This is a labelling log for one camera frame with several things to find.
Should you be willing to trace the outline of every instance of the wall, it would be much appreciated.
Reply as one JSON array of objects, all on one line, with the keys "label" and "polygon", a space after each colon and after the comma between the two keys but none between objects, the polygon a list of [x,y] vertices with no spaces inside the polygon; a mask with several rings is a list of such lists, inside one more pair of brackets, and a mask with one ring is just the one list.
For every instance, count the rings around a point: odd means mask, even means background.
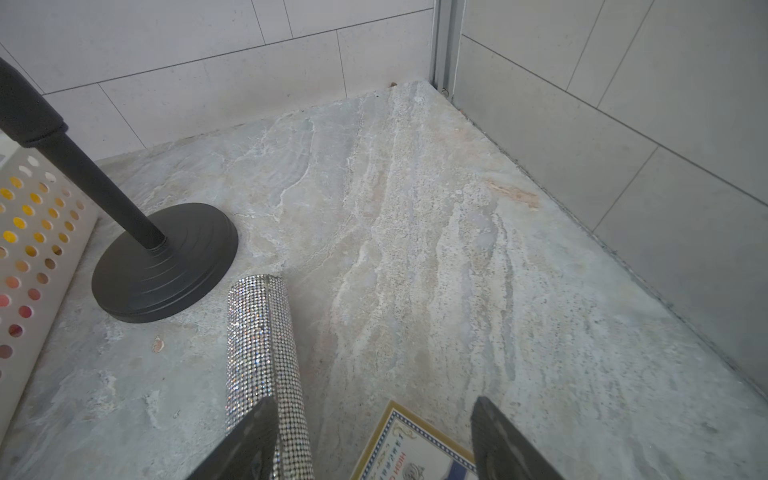
[{"label": "wall", "polygon": [[0,2],[0,56],[94,159],[429,77],[433,0]]},{"label": "wall", "polygon": [[768,390],[768,4],[467,0],[450,94]]}]

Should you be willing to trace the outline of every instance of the blue border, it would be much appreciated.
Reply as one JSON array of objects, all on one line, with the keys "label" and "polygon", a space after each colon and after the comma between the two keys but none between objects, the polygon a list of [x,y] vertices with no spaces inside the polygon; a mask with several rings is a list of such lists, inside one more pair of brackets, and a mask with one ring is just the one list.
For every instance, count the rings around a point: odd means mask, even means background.
[{"label": "blue border", "polygon": [[368,463],[366,464],[365,470],[362,471],[362,475],[360,476],[361,480],[365,480],[368,477],[368,474],[371,472],[371,468],[373,467],[373,461],[376,460],[376,456],[379,454],[379,450],[382,448],[382,443],[384,443],[384,439],[386,438],[387,433],[389,433],[389,428],[392,426],[392,423],[395,421],[395,418],[405,423],[411,429],[417,431],[422,437],[429,440],[434,446],[441,449],[449,457],[453,458],[455,462],[458,462],[460,465],[463,465],[468,472],[472,472],[475,475],[477,475],[477,469],[472,463],[468,462],[466,458],[454,452],[448,446],[444,445],[438,439],[436,439],[435,437],[430,435],[428,432],[426,432],[424,429],[416,425],[414,422],[411,421],[411,419],[404,416],[402,413],[398,412],[397,407],[395,407],[392,409],[392,413],[389,414],[389,419],[387,420],[386,425],[384,425],[384,429],[379,435],[379,440],[376,442],[376,447],[373,448],[373,452],[371,452],[371,456],[368,460]]}]

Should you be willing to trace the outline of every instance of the sparkly silver tube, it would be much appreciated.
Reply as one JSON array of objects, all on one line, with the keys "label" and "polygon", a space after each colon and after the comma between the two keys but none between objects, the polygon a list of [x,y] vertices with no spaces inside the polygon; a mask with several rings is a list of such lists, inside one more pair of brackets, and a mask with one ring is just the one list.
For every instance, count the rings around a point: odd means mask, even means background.
[{"label": "sparkly silver tube", "polygon": [[275,397],[280,421],[272,477],[315,478],[285,283],[249,276],[235,283],[228,300],[227,431],[263,397]]}]

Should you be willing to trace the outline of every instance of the gold border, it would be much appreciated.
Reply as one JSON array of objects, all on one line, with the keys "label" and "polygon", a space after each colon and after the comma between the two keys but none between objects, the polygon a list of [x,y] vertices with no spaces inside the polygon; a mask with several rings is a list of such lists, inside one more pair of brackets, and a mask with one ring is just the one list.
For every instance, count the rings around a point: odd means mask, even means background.
[{"label": "gold border", "polygon": [[389,402],[387,402],[386,404],[386,407],[384,408],[384,414],[382,415],[382,418],[379,420],[379,424],[376,426],[376,430],[373,431],[373,435],[371,435],[371,438],[368,441],[368,445],[366,445],[366,449],[362,451],[362,455],[360,456],[360,459],[357,461],[357,466],[355,467],[355,471],[354,473],[352,473],[352,476],[349,478],[349,480],[360,479],[360,475],[362,475],[362,471],[363,469],[365,469],[366,464],[370,460],[371,453],[373,452],[373,449],[376,447],[376,442],[379,441],[379,437],[381,436],[382,431],[384,430],[384,426],[386,425],[389,417],[392,415],[392,410],[397,410],[398,412],[402,413],[403,416],[405,416],[408,420],[418,425],[422,430],[424,430],[428,434],[438,439],[440,442],[445,444],[451,450],[455,451],[462,457],[466,458],[472,464],[475,463],[475,456],[469,450],[465,449],[458,443],[454,442],[453,439],[448,437],[445,433],[440,432],[434,426],[425,422],[421,417],[411,412],[406,407],[400,405],[394,400],[389,400]]}]

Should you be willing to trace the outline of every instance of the round black base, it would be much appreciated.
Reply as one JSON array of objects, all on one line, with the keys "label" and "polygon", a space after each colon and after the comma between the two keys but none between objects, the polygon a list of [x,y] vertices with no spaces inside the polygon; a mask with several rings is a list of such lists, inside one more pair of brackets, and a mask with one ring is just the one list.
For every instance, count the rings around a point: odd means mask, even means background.
[{"label": "round black base", "polygon": [[176,205],[149,219],[165,243],[146,250],[123,232],[91,281],[99,306],[124,322],[153,322],[191,306],[219,283],[237,252],[235,226],[211,205]]}]

